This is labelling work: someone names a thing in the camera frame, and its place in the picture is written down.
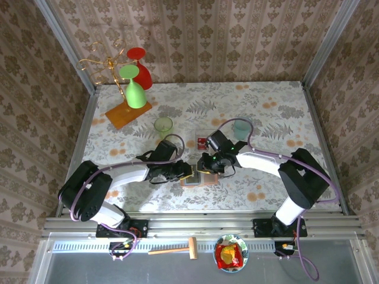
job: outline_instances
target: clear glass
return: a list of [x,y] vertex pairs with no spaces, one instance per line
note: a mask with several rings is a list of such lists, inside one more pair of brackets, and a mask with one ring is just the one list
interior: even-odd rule
[[[251,121],[250,118],[248,117],[238,117],[238,118],[243,118],[245,120]],[[235,138],[239,141],[243,141],[246,139],[246,137],[250,133],[251,127],[250,127],[250,124],[248,124],[245,121],[236,120],[233,127],[233,131],[235,133]]]
[[169,117],[160,117],[154,122],[154,128],[159,132],[160,139],[163,139],[172,133],[174,123]]

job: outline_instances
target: table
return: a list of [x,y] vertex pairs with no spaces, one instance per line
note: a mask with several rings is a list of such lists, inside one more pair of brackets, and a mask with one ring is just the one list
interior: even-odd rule
[[[138,119],[116,130],[105,112],[122,102],[114,85],[102,86],[98,105],[86,142],[84,160],[114,164],[155,149],[159,136],[153,123],[170,117],[174,133],[186,144],[183,160],[197,161],[195,130],[210,131],[225,120],[249,117],[255,130],[252,144],[257,149],[290,155],[298,147],[307,149],[326,169],[316,130],[299,82],[227,82],[154,84],[146,91],[153,108]],[[232,122],[222,131],[233,142]],[[172,141],[180,146],[179,141]],[[132,183],[116,188],[106,200],[127,212],[172,211],[261,211],[276,210],[287,197],[276,176],[252,169],[236,169],[233,177],[218,185],[182,188],[179,182],[151,185]],[[322,199],[334,198],[328,189]],[[340,211],[338,204],[316,204],[313,209]]]

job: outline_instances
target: bowl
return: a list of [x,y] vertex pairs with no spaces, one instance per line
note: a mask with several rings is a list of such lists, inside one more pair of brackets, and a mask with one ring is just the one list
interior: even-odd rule
[[238,244],[240,251],[242,253],[242,259],[243,259],[243,265],[241,267],[222,268],[221,270],[224,270],[227,273],[235,273],[235,272],[242,270],[246,266],[246,264],[249,260],[248,246],[246,245],[245,241],[242,240],[238,235],[226,234],[226,235],[221,236],[217,240],[217,242],[213,248],[213,259],[214,259],[214,262],[216,265],[217,265],[217,262],[216,262],[216,245],[218,245],[218,244],[222,244],[223,246],[226,246],[229,244]]

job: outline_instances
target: wooden hammer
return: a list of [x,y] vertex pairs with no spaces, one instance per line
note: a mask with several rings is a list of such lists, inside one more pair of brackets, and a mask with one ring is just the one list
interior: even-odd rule
[[189,251],[189,259],[197,259],[197,243],[196,238],[191,237],[188,239],[188,247],[172,248],[169,250],[151,250],[149,254],[161,254],[161,253],[176,253],[178,251]]

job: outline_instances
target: wallpaper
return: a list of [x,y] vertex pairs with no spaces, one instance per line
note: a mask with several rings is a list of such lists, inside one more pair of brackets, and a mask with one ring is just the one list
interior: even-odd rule
[[311,87],[350,208],[379,266],[379,1],[361,0]]
[[81,58],[103,61],[124,39],[160,83],[302,80],[341,2],[48,0]]
[[88,93],[33,1],[0,1],[0,283],[26,283]]

